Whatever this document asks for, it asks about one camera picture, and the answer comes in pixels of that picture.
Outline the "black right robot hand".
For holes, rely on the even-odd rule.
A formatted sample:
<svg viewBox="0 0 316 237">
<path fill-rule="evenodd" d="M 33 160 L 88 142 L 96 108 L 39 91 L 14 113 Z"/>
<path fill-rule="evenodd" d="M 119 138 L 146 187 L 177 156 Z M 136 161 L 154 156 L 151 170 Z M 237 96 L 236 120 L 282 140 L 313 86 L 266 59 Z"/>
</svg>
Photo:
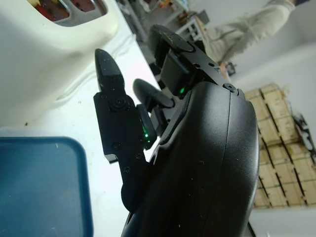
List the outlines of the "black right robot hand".
<svg viewBox="0 0 316 237">
<path fill-rule="evenodd" d="M 255 110 L 193 42 L 153 25 L 162 87 L 136 79 L 135 105 L 112 56 L 95 50 L 95 110 L 105 157 L 119 164 L 124 237 L 239 237 L 259 175 Z"/>
</svg>

